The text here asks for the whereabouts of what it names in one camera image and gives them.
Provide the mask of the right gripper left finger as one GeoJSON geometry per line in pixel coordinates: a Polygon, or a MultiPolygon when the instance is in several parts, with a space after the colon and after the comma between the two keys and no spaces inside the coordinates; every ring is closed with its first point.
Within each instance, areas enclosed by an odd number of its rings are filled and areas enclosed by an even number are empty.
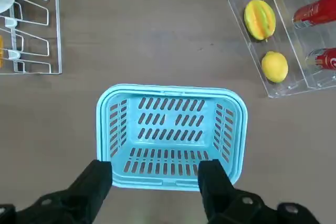
{"type": "Polygon", "coordinates": [[[93,223],[111,186],[111,163],[93,160],[67,189],[20,211],[1,204],[1,223],[93,223]]]}

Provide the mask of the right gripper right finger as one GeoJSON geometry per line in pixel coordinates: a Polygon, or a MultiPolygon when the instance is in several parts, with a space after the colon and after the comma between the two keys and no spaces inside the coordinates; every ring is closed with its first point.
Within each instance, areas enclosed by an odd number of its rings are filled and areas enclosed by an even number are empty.
{"type": "Polygon", "coordinates": [[[319,223],[303,205],[282,202],[272,209],[259,195],[234,188],[217,159],[200,162],[198,186],[208,223],[319,223]]]}

